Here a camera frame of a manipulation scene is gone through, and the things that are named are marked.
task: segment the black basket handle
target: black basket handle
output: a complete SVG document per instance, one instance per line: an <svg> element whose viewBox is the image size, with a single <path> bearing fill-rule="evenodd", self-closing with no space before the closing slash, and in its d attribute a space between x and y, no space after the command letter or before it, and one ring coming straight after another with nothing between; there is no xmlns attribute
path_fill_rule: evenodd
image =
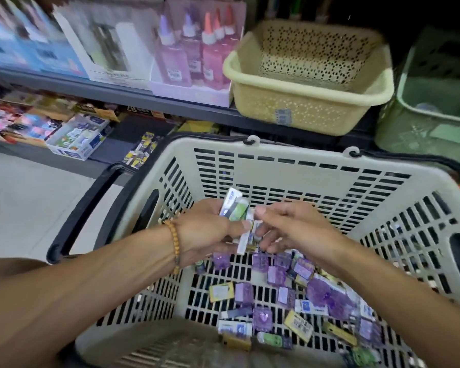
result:
<svg viewBox="0 0 460 368"><path fill-rule="evenodd" d="M69 255L82 228L108 189L123 173L134 174L136 171L136 169L118 162L111 164L100 174L54 238L46 254L46 260L49 263L58 263L63 257Z"/></svg>
<svg viewBox="0 0 460 368"><path fill-rule="evenodd" d="M460 163L453 159L438 156L438 155L419 155L419 154L394 154L387 151L365 151L360 150L359 153L355 151L351 151L349 153L352 157L361 157L361 156L371 156L378 159L391 159L391 160L402 160L402 161L416 161L416 162L434 162L437 164L441 164L447 166L451 170L458 173L460 176Z"/></svg>

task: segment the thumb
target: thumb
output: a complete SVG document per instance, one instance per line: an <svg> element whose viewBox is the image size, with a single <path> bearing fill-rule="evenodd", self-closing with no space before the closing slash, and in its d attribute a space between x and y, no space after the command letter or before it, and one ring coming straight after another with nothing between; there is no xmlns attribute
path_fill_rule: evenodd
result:
<svg viewBox="0 0 460 368"><path fill-rule="evenodd" d="M294 223L293 219L277 214L274 210L268 209L265 205L258 205L256 207L256 216L264 223L281 230L285 234L288 234L288 231L290 231Z"/></svg>
<svg viewBox="0 0 460 368"><path fill-rule="evenodd" d="M250 230L251 223L249 221L230 221L228 225L228 235L231 237L239 237Z"/></svg>

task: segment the purple plastic cube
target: purple plastic cube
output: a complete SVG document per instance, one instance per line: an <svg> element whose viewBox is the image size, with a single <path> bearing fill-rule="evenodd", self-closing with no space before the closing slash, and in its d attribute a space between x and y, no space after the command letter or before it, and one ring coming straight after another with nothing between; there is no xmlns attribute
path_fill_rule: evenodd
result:
<svg viewBox="0 0 460 368"><path fill-rule="evenodd" d="M235 303L242 306L254 303L254 288L251 283L235 284Z"/></svg>
<svg viewBox="0 0 460 368"><path fill-rule="evenodd" d="M284 268L270 266L267 272L267 283L274 286L283 286L286 281Z"/></svg>
<svg viewBox="0 0 460 368"><path fill-rule="evenodd" d="M293 270L298 275L308 280L312 276L315 270L315 266L309 260L306 260L305 258L301 257L296 261L295 267L293 268Z"/></svg>
<svg viewBox="0 0 460 368"><path fill-rule="evenodd" d="M277 304L287 310L295 309L295 298L296 294L293 289L280 287L278 291L278 302Z"/></svg>
<svg viewBox="0 0 460 368"><path fill-rule="evenodd" d="M318 276L314 276L307 284L307 298L319 307L327 306L327 299L331 296L331 287Z"/></svg>
<svg viewBox="0 0 460 368"><path fill-rule="evenodd" d="M252 270L266 273L269 267L267 254L261 252L252 253Z"/></svg>
<svg viewBox="0 0 460 368"><path fill-rule="evenodd" d="M364 344L380 347L382 343L382 328L379 324L366 319L360 319L360 340Z"/></svg>
<svg viewBox="0 0 460 368"><path fill-rule="evenodd" d="M358 308L356 304L345 294L331 289L325 302L329 309L329 316L337 320L349 320L353 312Z"/></svg>
<svg viewBox="0 0 460 368"><path fill-rule="evenodd" d="M252 312L252 325L259 332L273 330L273 312L269 307L257 306Z"/></svg>
<svg viewBox="0 0 460 368"><path fill-rule="evenodd" d="M213 263L215 264L215 271L225 270L230 267L230 254L229 253L213 253Z"/></svg>
<svg viewBox="0 0 460 368"><path fill-rule="evenodd" d="M274 265L288 270L291 265L291 253L284 252L276 254L276 257L274 258Z"/></svg>

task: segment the floor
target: floor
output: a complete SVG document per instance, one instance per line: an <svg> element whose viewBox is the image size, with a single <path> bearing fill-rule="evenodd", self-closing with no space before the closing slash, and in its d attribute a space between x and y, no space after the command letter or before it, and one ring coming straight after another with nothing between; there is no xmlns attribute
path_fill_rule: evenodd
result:
<svg viewBox="0 0 460 368"><path fill-rule="evenodd" d="M46 252L93 179L0 154L0 258L45 260ZM92 250L122 187L112 186L77 238L72 254Z"/></svg>

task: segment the person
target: person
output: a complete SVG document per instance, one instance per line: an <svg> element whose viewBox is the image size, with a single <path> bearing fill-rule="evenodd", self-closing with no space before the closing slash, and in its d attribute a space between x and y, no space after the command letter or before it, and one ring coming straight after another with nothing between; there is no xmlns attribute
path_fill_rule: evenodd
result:
<svg viewBox="0 0 460 368"><path fill-rule="evenodd" d="M249 230L205 199L173 222L180 265L231 252ZM436 294L333 227L310 203L257 206L269 253L295 248L355 289L429 367L460 367L460 306ZM100 317L174 270L173 237L151 227L54 266L0 271L0 367L37 367Z"/></svg>

